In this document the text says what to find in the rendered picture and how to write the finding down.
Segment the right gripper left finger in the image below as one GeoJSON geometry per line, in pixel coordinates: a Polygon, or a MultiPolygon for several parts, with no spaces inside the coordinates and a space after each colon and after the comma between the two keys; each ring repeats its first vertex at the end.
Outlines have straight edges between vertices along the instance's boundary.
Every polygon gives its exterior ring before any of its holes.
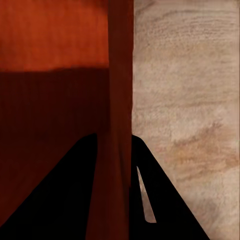
{"type": "Polygon", "coordinates": [[[0,227],[0,240],[85,240],[98,153],[80,138],[0,227]]]}

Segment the storage box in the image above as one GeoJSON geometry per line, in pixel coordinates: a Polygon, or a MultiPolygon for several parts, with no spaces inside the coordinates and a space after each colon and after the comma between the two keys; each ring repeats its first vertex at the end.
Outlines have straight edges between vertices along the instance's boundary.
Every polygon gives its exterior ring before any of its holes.
{"type": "Polygon", "coordinates": [[[134,0],[0,0],[0,227],[82,137],[85,240],[129,240],[134,0]]]}

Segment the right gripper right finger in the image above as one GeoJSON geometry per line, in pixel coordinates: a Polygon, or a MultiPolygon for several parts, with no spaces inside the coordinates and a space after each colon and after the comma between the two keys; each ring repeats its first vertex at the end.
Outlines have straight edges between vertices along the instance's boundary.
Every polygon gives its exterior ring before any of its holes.
{"type": "Polygon", "coordinates": [[[131,135],[129,240],[210,240],[145,142],[131,135]],[[156,223],[145,220],[139,168],[156,223]]]}

